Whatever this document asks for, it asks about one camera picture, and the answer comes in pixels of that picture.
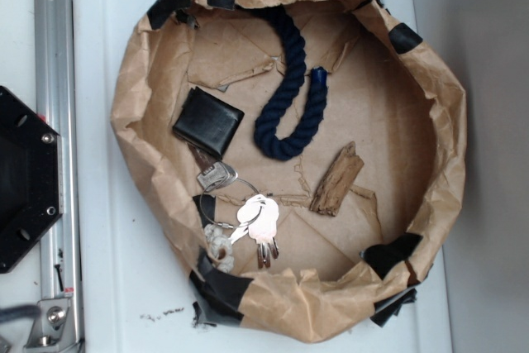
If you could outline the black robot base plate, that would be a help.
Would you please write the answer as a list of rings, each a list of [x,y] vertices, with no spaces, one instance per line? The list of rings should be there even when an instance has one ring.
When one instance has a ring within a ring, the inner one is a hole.
[[[12,271],[61,216],[60,136],[1,87],[1,272]]]

